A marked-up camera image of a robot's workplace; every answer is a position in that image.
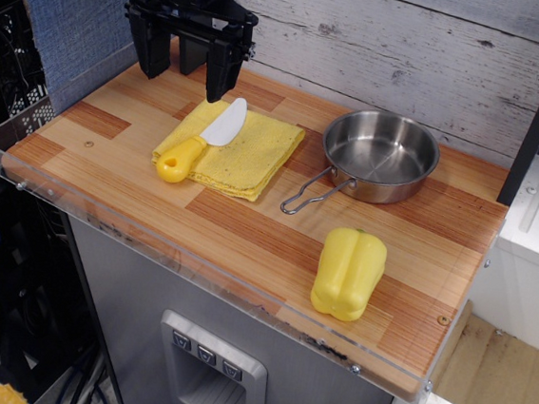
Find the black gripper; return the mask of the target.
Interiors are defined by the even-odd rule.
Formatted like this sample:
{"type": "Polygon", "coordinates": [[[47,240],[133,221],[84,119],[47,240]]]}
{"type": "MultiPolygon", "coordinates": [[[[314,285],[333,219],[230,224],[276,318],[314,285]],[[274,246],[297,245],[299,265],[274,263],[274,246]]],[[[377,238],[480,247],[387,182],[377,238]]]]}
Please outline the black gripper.
{"type": "Polygon", "coordinates": [[[126,18],[141,71],[148,79],[170,67],[172,34],[210,45],[206,99],[217,102],[236,85],[241,63],[255,52],[253,12],[236,0],[127,0],[126,18]]]}

